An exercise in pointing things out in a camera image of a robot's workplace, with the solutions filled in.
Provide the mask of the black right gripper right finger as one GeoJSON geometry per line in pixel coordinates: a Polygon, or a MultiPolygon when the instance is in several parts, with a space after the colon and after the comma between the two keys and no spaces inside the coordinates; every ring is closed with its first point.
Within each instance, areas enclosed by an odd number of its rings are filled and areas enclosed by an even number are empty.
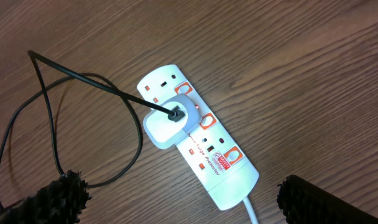
{"type": "Polygon", "coordinates": [[[297,175],[278,187],[277,204],[288,224],[378,224],[378,218],[297,175]]]}

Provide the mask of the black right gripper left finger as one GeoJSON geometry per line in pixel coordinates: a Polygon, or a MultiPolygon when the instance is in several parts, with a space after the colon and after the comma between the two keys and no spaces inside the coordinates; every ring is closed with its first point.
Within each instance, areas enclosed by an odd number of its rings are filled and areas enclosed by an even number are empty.
{"type": "Polygon", "coordinates": [[[76,224],[92,197],[79,172],[69,170],[58,180],[0,210],[0,224],[76,224]]]}

